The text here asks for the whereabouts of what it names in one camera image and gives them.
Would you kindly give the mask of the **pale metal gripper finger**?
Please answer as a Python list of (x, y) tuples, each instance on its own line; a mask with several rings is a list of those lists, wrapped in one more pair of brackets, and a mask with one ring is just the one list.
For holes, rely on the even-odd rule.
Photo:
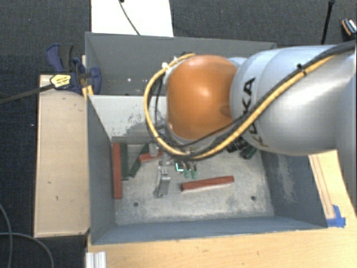
[(160, 198), (162, 197), (162, 194), (161, 194), (161, 176), (162, 176), (162, 173), (161, 173), (162, 169), (161, 167), (159, 166), (157, 168), (157, 174), (156, 174), (156, 183), (155, 183), (155, 189), (153, 191), (153, 196), (155, 198)]
[(161, 195), (167, 195), (170, 186), (170, 173), (167, 170), (161, 172)]

